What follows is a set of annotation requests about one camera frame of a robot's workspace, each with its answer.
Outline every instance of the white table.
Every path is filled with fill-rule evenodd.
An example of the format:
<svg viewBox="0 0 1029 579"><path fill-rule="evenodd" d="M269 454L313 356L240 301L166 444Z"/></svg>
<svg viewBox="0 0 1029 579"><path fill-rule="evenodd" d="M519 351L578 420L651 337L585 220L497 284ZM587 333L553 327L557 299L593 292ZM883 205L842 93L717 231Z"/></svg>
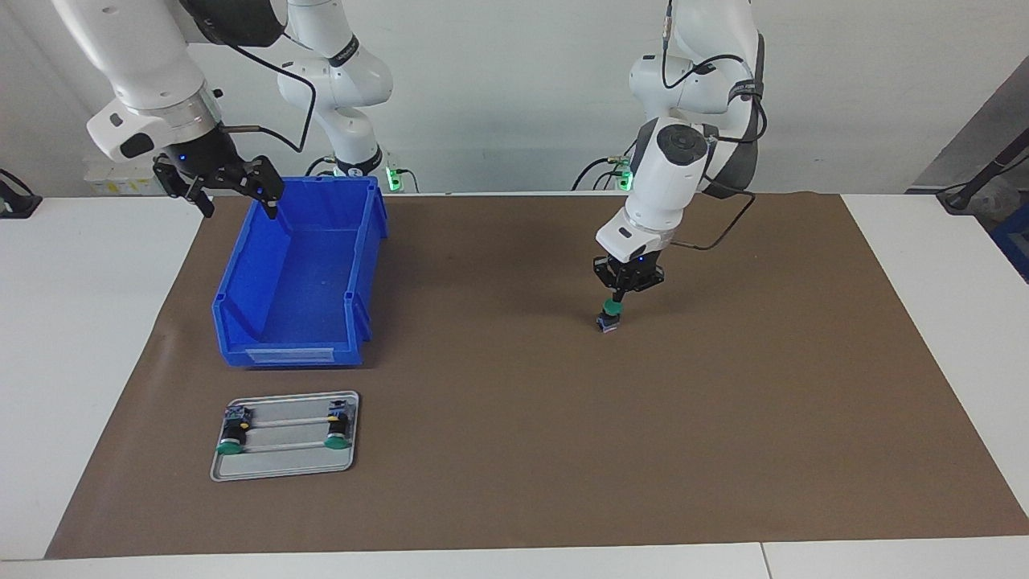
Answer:
<svg viewBox="0 0 1029 579"><path fill-rule="evenodd" d="M1023 508L1029 286L931 196L849 195L854 215ZM56 200L0 222L0 559L43 555L200 224L165 198ZM39 421L73 410L74 433ZM0 577L1029 577L1029 538L140 557L0 564Z"/></svg>

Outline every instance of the white robotic arm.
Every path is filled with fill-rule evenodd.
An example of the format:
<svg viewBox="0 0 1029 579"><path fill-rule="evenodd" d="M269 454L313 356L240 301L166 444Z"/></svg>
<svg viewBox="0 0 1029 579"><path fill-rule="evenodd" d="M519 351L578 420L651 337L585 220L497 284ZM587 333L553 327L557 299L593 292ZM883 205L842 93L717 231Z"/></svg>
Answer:
<svg viewBox="0 0 1029 579"><path fill-rule="evenodd" d="M114 160L156 154L154 173L168 194L185 197L205 216L214 212L205 188L252 196L275 216L285 186L281 177L265 156L240 157L168 4L54 0L54 5L114 91L114 101L86 125L101 150ZM284 26L267 1L254 2L238 25L228 27L225 37L254 45L274 41Z"/></svg>
<svg viewBox="0 0 1029 579"><path fill-rule="evenodd" d="M375 175L392 188L388 153L379 145L371 121L355 108L389 99L389 68L361 46L339 1L289 0L288 13L294 40L321 58L297 59L284 68L318 88L314 115L332 144L336 174ZM306 86L280 76L279 91L293 106L307 109Z"/></svg>
<svg viewBox="0 0 1029 579"><path fill-rule="evenodd" d="M205 216L214 212L205 189L230 188L256 198L274 217L285 185L267 156L239 156L230 134L265 130L222 124L216 95L186 53L186 36L197 40L198 32L238 50L269 46L282 36L288 15L297 42L323 57L285 69L315 86L313 116L328 133L338 172L384 171L371 123L352 107L385 102L393 80L382 61L360 47L338 0L52 2L115 94L87 122L94 141L116 161L155 154L154 173L168 194L185 197ZM309 86L284 75L279 83L290 103L310 106Z"/></svg>
<svg viewBox="0 0 1029 579"><path fill-rule="evenodd" d="M669 57L674 30L687 58ZM764 41L749 0L682 0L666 16L661 57L633 66L630 85L643 104L625 207L597 231L607 251L594 270L611 289L597 323L617 327L622 300L665 279L658 264L673 241L682 213L697 191L730 196L750 184L757 160ZM717 115L712 124L690 123L680 111Z"/></svg>

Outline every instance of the metal tray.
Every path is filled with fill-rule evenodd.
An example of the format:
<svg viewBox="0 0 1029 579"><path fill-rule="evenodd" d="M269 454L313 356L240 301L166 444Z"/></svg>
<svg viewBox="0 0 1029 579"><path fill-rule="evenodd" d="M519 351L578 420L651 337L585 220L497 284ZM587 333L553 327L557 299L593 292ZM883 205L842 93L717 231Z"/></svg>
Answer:
<svg viewBox="0 0 1029 579"><path fill-rule="evenodd" d="M328 411L335 401L348 405L350 447L326 448ZM345 471L354 463L360 397L355 392L298 396L242 398L228 406L252 412L246 443L240 455L220 455L211 463L211 480L249 480Z"/></svg>

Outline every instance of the brown paper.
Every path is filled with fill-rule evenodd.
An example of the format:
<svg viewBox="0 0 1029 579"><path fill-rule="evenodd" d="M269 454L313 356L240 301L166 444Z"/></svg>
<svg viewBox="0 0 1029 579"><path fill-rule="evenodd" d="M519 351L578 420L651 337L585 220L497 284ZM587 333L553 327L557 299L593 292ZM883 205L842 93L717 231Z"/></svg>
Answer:
<svg viewBox="0 0 1029 579"><path fill-rule="evenodd" d="M619 204L392 198L366 364L243 371L210 303L246 202L219 198L47 556L1029 534L839 197L762 195L717 249L668 249L601 335ZM350 471L208 478L230 400L338 390L363 397Z"/></svg>

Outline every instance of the blue plastic bin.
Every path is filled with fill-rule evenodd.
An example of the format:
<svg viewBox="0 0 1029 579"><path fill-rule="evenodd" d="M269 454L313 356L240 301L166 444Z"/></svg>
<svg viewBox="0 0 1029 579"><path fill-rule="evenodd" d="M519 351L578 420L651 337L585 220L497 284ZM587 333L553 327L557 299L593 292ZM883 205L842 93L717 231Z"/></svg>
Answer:
<svg viewBox="0 0 1029 579"><path fill-rule="evenodd" d="M287 178L279 215L254 202L214 299L229 366L356 366L386 208L375 178Z"/></svg>

